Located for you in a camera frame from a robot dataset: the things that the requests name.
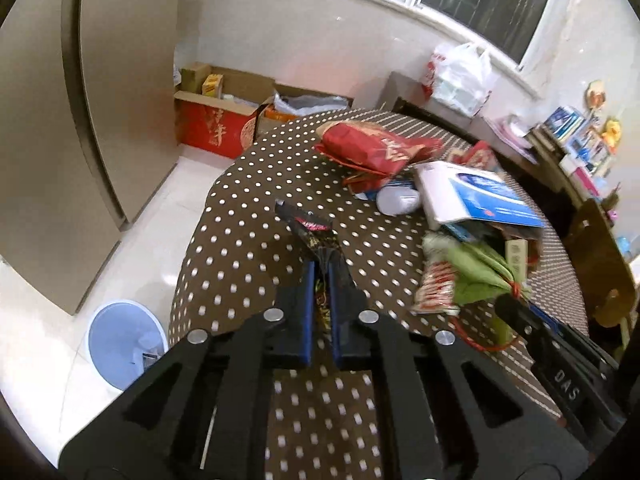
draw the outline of trash bin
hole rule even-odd
[[[86,335],[89,361],[118,390],[127,389],[168,349],[156,316],[130,300],[113,301],[98,309]]]

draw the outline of metal rivet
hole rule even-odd
[[[373,310],[363,310],[358,314],[358,319],[363,323],[371,324],[378,322],[380,316]]]
[[[264,319],[267,321],[276,322],[280,321],[284,317],[284,312],[279,308],[268,308],[264,311]]]
[[[449,330],[440,330],[436,334],[436,341],[443,346],[453,345],[455,340],[456,336],[453,335],[453,332],[449,332]]]
[[[191,330],[191,332],[187,334],[187,341],[192,345],[199,345],[200,343],[204,343],[207,340],[207,337],[209,337],[209,334],[207,334],[206,330],[197,328],[196,330]]]

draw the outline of chair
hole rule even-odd
[[[607,328],[618,325],[636,306],[636,286],[594,199],[578,209],[564,246],[582,289],[587,316]]]

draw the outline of floor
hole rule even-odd
[[[123,234],[75,316],[0,264],[0,390],[54,465],[64,444],[118,395],[86,358],[84,336],[92,314],[112,300],[135,300],[167,332],[178,272],[207,191],[232,163],[184,146],[175,169]]]

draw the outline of refrigerator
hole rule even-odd
[[[0,254],[73,314],[174,167],[177,0],[0,0]]]

